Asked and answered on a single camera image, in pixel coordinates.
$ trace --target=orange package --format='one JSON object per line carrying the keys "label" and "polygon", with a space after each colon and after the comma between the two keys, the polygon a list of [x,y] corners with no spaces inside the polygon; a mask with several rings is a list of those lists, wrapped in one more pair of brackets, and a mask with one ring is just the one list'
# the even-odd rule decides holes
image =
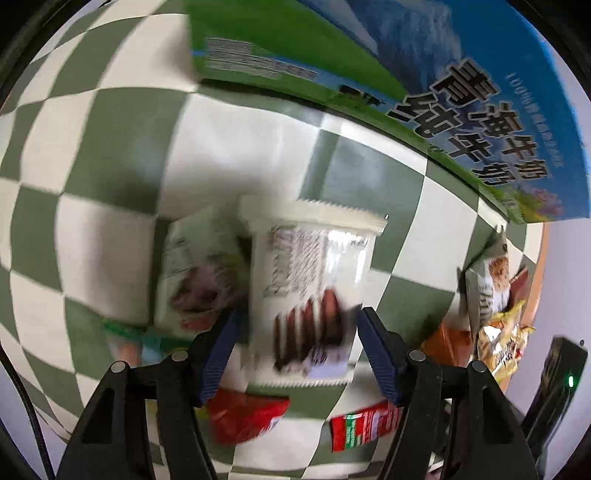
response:
{"label": "orange package", "polygon": [[441,324],[420,348],[440,364],[465,367],[474,351],[472,333],[468,330],[451,329]]}

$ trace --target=red snack package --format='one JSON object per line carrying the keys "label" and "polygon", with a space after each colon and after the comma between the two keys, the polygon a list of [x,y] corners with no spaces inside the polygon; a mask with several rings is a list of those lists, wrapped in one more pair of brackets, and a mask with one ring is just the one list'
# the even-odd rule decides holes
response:
{"label": "red snack package", "polygon": [[271,430],[289,406],[289,398],[258,397],[219,388],[206,408],[215,441],[235,445]]}
{"label": "red snack package", "polygon": [[384,400],[373,407],[330,419],[333,452],[357,447],[383,437],[398,428],[401,417],[402,408]]}

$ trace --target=white wall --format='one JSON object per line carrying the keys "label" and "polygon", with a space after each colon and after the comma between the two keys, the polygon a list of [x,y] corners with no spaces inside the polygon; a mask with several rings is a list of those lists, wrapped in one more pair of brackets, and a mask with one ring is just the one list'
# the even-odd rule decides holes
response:
{"label": "white wall", "polygon": [[[540,374],[554,335],[591,346],[591,220],[567,220],[549,226],[540,306],[519,370],[511,379],[508,398],[525,412],[540,383]],[[557,474],[579,444],[591,422],[591,367],[588,362],[568,412],[548,448],[546,479]]]}

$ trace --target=black device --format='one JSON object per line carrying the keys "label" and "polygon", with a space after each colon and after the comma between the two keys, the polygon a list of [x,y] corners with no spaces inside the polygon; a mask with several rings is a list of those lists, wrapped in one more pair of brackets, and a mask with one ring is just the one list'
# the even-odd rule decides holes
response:
{"label": "black device", "polygon": [[521,423],[540,478],[545,473],[544,452],[573,399],[586,362],[587,350],[564,337],[554,337],[540,386]]}

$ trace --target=yellow snack bag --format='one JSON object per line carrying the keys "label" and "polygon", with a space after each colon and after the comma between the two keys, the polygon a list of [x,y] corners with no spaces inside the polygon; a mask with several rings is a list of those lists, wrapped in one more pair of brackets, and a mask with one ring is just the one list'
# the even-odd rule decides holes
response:
{"label": "yellow snack bag", "polygon": [[521,301],[508,312],[497,313],[478,332],[478,360],[486,364],[497,382],[517,371],[528,336],[535,330],[519,325],[524,304]]}

